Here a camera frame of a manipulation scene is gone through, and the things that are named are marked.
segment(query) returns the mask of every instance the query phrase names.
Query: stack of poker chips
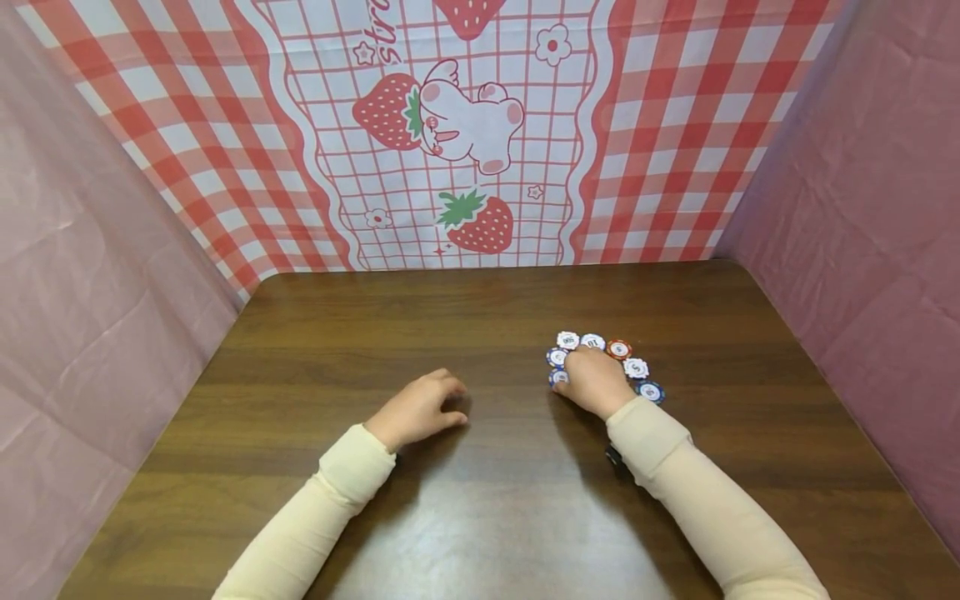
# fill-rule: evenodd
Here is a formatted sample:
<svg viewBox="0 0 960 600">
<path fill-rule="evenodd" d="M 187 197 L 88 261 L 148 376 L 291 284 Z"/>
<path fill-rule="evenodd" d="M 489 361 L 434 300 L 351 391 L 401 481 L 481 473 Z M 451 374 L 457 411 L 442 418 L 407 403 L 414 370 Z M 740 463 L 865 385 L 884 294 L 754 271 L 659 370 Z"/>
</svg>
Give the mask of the stack of poker chips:
<svg viewBox="0 0 960 600">
<path fill-rule="evenodd" d="M 559 382 L 569 382 L 570 376 L 564 370 L 566 356 L 579 346 L 604 350 L 608 355 L 623 364 L 623 372 L 630 379 L 638 396 L 643 396 L 654 404 L 661 404 L 666 400 L 666 392 L 656 381 L 650 380 L 650 367 L 641 358 L 634 358 L 634 349 L 623 340 L 610 340 L 595 333 L 578 335 L 573 331 L 561 331 L 557 334 L 557 345 L 546 353 L 546 362 L 552 368 L 550 372 L 550 386 Z"/>
</svg>

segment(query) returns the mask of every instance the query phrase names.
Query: long sleeve shirt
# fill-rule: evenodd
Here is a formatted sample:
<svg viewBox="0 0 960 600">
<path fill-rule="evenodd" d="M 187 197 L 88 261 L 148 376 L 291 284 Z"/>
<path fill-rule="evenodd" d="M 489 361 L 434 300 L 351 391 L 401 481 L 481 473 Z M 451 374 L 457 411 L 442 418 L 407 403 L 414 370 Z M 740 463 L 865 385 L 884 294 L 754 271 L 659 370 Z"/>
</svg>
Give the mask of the long sleeve shirt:
<svg viewBox="0 0 960 600">
<path fill-rule="evenodd" d="M 659 406 L 637 397 L 607 420 L 636 479 L 677 520 L 730 600 L 829 598 L 800 550 Z M 396 456 L 353 425 L 250 543 L 214 600 L 301 600 L 348 521 L 390 476 Z"/>
</svg>

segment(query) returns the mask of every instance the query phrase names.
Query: red gingham backdrop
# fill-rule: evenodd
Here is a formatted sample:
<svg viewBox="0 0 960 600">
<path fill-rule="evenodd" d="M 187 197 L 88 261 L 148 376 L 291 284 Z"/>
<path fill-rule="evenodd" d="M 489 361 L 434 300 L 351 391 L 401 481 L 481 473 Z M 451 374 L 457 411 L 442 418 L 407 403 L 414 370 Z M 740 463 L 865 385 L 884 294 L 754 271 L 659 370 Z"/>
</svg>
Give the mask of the red gingham backdrop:
<svg viewBox="0 0 960 600">
<path fill-rule="evenodd" d="M 706 258 L 839 5 L 17 2 L 244 298 L 289 271 Z M 388 77 L 439 117 L 419 147 L 358 116 Z M 472 190 L 513 216 L 495 252 L 438 225 Z"/>
</svg>

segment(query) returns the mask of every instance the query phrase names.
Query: black object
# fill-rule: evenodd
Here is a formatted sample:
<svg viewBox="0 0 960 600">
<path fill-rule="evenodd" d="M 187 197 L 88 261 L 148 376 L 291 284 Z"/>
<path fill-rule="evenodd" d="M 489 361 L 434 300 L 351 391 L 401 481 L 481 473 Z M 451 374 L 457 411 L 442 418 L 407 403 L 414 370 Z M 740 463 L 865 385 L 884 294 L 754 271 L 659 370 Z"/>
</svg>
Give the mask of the black object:
<svg viewBox="0 0 960 600">
<path fill-rule="evenodd" d="M 607 446 L 607 460 L 611 462 L 613 468 L 623 468 L 623 456 L 616 451 L 616 448 L 613 447 L 613 444 Z"/>
</svg>

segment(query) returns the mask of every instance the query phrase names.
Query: pink wrinkled fabric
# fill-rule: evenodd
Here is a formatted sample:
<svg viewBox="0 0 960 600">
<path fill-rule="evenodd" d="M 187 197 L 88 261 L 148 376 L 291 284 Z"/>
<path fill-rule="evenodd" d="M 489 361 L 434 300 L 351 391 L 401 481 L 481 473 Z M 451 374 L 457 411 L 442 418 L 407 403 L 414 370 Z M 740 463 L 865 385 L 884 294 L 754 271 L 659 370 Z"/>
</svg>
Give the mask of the pink wrinkled fabric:
<svg viewBox="0 0 960 600">
<path fill-rule="evenodd" d="M 53 597 L 238 300 L 0 4 L 0 596 Z"/>
<path fill-rule="evenodd" d="M 954 556 L 958 28 L 951 0 L 851 2 L 718 252 L 756 277 Z"/>
</svg>

